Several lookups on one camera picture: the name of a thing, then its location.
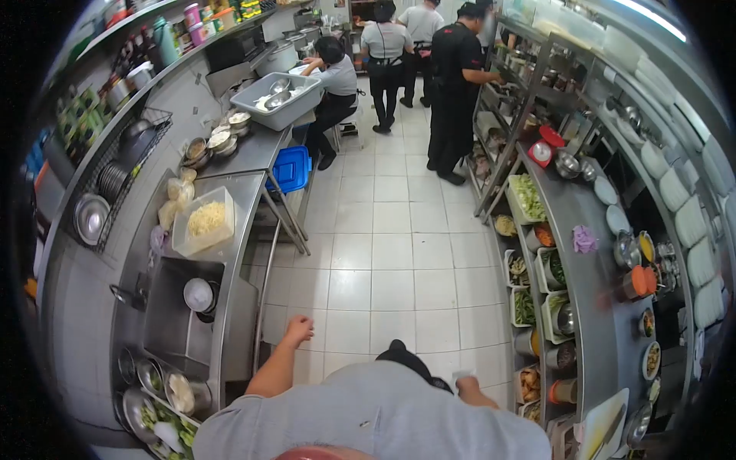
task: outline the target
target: gray plastic bin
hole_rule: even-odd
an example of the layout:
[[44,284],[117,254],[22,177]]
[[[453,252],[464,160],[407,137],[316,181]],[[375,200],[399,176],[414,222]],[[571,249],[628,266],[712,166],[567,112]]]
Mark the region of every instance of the gray plastic bin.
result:
[[[255,107],[256,101],[269,94],[271,85],[282,78],[291,80],[292,90],[300,86],[304,86],[306,89],[304,92],[290,98],[284,105],[273,110],[257,109]],[[276,131],[281,131],[300,116],[314,109],[320,100],[322,100],[322,89],[319,87],[319,78],[282,74],[280,72],[272,72],[266,75],[230,98],[230,102],[236,107],[249,112],[253,121]]]

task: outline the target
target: fluorescent light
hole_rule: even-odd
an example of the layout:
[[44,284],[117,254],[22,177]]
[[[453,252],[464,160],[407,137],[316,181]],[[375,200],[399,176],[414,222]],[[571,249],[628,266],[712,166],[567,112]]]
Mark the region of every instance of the fluorescent light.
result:
[[629,7],[638,13],[643,14],[647,18],[650,18],[652,21],[664,27],[667,31],[669,31],[669,33],[679,38],[683,42],[687,41],[687,38],[685,37],[685,35],[682,32],[680,32],[680,30],[677,27],[673,26],[672,24],[667,22],[662,16],[654,13],[652,10],[648,9],[647,7],[644,7],[632,0],[614,0],[614,1],[622,4],[625,7]]

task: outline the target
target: knife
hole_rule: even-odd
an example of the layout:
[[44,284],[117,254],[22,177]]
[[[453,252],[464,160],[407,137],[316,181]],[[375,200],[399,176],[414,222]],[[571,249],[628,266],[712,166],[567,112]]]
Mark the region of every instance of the knife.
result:
[[616,417],[613,418],[611,426],[608,427],[608,431],[606,431],[606,436],[603,437],[601,445],[599,445],[598,449],[595,450],[595,453],[592,455],[592,457],[590,457],[590,460],[595,460],[595,457],[597,457],[598,454],[601,453],[601,450],[603,450],[604,446],[611,442],[611,438],[613,438],[613,435],[616,433],[616,430],[618,429],[618,426],[621,423],[621,419],[623,419],[623,415],[625,413],[626,404],[623,404],[621,405],[621,408],[618,409],[618,414],[616,414]]

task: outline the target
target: white tile floor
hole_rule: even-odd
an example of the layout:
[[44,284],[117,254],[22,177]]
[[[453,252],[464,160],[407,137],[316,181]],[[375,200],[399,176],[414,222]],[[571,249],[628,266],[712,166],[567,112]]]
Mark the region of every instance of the white tile floor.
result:
[[[368,92],[367,80],[359,85]],[[295,383],[375,359],[399,338],[448,382],[453,371],[474,369],[484,391],[513,410],[506,291],[495,240],[473,217],[470,184],[455,187],[426,169],[429,109],[399,105],[383,136],[371,130],[371,103],[360,96],[364,148],[344,138],[333,165],[315,174],[305,222],[312,256],[277,249],[264,338],[278,343],[295,314],[314,318]],[[259,248],[257,265],[267,250]]]

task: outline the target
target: sink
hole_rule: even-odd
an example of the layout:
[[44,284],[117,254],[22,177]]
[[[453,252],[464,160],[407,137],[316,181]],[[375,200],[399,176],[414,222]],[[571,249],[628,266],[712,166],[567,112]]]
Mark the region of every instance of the sink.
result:
[[151,277],[144,349],[185,375],[207,380],[212,323],[201,321],[186,305],[184,285],[195,277],[221,285],[223,274],[222,263],[162,257]]

